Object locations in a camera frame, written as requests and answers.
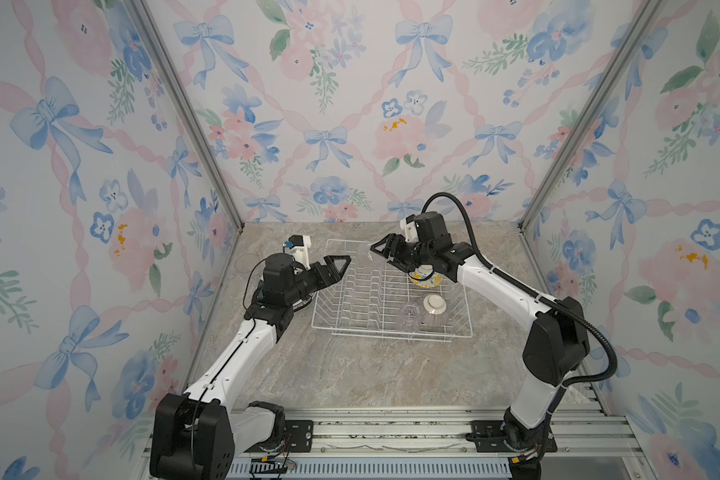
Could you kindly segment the white plate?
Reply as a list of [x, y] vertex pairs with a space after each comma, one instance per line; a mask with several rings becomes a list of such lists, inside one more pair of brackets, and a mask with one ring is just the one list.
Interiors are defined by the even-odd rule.
[[307, 297], [305, 299], [300, 299], [299, 301], [297, 301], [296, 303], [293, 304], [293, 310], [295, 312], [299, 312], [299, 311], [307, 308], [314, 299], [315, 299], [315, 294], [311, 294], [309, 297]]

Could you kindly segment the clear glass tumbler back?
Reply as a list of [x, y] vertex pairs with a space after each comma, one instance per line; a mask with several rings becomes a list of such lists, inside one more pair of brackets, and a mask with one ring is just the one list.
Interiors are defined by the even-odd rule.
[[256, 268], [261, 257], [256, 253], [242, 253], [233, 261], [233, 273], [238, 277], [247, 277]]

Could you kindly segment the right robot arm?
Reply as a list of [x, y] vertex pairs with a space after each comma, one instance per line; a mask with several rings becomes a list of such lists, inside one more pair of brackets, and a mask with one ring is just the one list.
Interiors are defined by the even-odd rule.
[[405, 218], [400, 233], [372, 243], [370, 252], [403, 273], [429, 267], [479, 294], [519, 325], [525, 334], [525, 374], [505, 411], [499, 437], [517, 452], [540, 449], [569, 387], [588, 381], [575, 371], [590, 353], [589, 337], [596, 330], [575, 299], [546, 295], [488, 260], [471, 220], [467, 215], [463, 219], [466, 242], [454, 241], [443, 216], [427, 211]]

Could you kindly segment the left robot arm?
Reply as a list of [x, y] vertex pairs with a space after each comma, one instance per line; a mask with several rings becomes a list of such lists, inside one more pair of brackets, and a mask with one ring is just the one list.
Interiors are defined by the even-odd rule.
[[180, 394], [159, 402], [149, 473], [158, 479], [223, 479], [252, 448], [286, 443], [283, 407], [263, 401], [231, 411], [258, 363], [277, 345], [298, 307], [343, 280], [352, 259], [328, 255], [306, 264], [297, 253], [263, 260], [260, 280], [239, 329], [224, 352]]

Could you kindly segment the yellow patterned ceramic bowl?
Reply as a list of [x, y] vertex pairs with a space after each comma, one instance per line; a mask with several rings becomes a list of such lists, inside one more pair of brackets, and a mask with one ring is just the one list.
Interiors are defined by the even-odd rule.
[[443, 276], [429, 266], [422, 266], [408, 274], [410, 281], [422, 289], [436, 289], [443, 283]]

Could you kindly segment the clear glass tumbler front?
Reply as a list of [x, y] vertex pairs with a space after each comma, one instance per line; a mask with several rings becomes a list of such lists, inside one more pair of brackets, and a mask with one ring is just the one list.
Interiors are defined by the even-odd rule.
[[402, 305], [396, 315], [395, 321], [397, 324], [405, 326], [413, 326], [420, 321], [421, 308], [416, 302], [407, 302]]

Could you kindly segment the grey striped ceramic bowl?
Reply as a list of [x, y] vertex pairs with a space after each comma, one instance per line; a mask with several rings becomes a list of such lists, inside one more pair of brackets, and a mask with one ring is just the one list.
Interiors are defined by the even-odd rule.
[[447, 320], [447, 302], [438, 294], [429, 294], [422, 301], [422, 324], [425, 328], [443, 327]]

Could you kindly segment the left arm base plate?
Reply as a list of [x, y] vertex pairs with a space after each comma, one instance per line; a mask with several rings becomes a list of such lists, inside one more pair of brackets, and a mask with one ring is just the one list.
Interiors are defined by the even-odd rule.
[[309, 453], [314, 437], [312, 420], [286, 420], [284, 426], [273, 439], [254, 444], [246, 453], [274, 455], [289, 453]]

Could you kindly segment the left aluminium corner post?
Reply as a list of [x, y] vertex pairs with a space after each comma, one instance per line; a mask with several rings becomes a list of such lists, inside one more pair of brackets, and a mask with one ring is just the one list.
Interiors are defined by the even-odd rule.
[[212, 186], [220, 196], [221, 204], [229, 214], [234, 230], [240, 234], [244, 224], [233, 203], [229, 188], [227, 187], [221, 168], [211, 152], [210, 145], [201, 131], [197, 118], [186, 89], [182, 85], [179, 72], [166, 48], [159, 28], [153, 18], [146, 1], [125, 0], [128, 12], [134, 17], [135, 26], [142, 36], [147, 51], [154, 57], [158, 73], [163, 78], [167, 93], [172, 104], [177, 109], [180, 121], [186, 127], [189, 138], [196, 148], [200, 161], [211, 178]]

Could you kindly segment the aluminium corner post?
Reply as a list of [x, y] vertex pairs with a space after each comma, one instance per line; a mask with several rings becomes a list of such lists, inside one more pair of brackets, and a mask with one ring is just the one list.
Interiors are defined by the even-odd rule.
[[147, 51], [154, 57], [158, 73], [163, 78], [167, 93], [172, 104], [177, 109], [180, 121], [186, 127], [189, 138], [196, 148], [200, 161], [211, 178], [212, 186], [220, 196], [221, 204], [229, 214], [234, 230], [240, 234], [244, 224], [233, 203], [229, 188], [227, 187], [221, 168], [211, 152], [210, 145], [201, 131], [197, 118], [186, 89], [182, 85], [179, 72], [166, 48], [159, 28], [153, 18], [146, 1], [125, 0], [128, 12], [134, 17], [135, 26], [142, 36]]
[[663, 4], [664, 2], [659, 0], [640, 1], [638, 3], [638, 9], [622, 37], [622, 43], [615, 48], [609, 62], [606, 64], [606, 68], [603, 70], [602, 79], [593, 88], [591, 95], [584, 104], [569, 139], [563, 143], [558, 157], [552, 162], [550, 169], [543, 177], [539, 189], [533, 195], [530, 206], [518, 222], [521, 233], [525, 234], [532, 227], [535, 219], [540, 216], [544, 202], [552, 193], [556, 182], [564, 173], [568, 163], [589, 132], [591, 125], [596, 121], [601, 110], [608, 102], [615, 84], [628, 69], [628, 64], [635, 55], [638, 46], [650, 32], [655, 17], [662, 9]]

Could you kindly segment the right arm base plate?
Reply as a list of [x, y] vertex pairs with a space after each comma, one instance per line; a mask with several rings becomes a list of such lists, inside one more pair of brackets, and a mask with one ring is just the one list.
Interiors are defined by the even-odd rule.
[[465, 439], [476, 446], [479, 453], [510, 453], [530, 455], [544, 443], [545, 452], [557, 452], [556, 440], [551, 432], [542, 437], [544, 425], [527, 429], [522, 424], [507, 424], [502, 420], [473, 420]]

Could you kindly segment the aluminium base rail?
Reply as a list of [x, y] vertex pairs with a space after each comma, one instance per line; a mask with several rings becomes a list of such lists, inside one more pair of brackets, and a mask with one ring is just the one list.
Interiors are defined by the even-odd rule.
[[473, 420], [501, 420], [499, 408], [389, 407], [296, 409], [312, 420], [309, 453], [235, 458], [229, 479], [654, 479], [656, 473], [623, 416], [589, 401], [561, 404], [550, 431], [558, 451], [521, 467], [515, 454], [479, 453], [465, 439]]

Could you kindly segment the right aluminium corner post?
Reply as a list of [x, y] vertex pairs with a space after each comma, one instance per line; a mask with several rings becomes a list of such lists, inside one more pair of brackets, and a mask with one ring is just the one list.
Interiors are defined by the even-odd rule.
[[563, 143], [558, 157], [552, 162], [550, 169], [543, 177], [539, 189], [533, 195], [530, 206], [518, 222], [521, 233], [525, 234], [532, 227], [535, 219], [540, 216], [544, 202], [552, 193], [556, 182], [564, 173], [568, 163], [589, 132], [591, 125], [596, 121], [601, 110], [608, 102], [615, 84], [628, 69], [628, 64], [635, 55], [638, 46], [650, 32], [655, 17], [662, 9], [663, 4], [664, 2], [659, 0], [640, 1], [638, 3], [638, 9], [622, 37], [622, 43], [615, 48], [609, 62], [606, 64], [606, 68], [603, 70], [602, 79], [593, 88], [591, 95], [584, 104], [569, 139]]

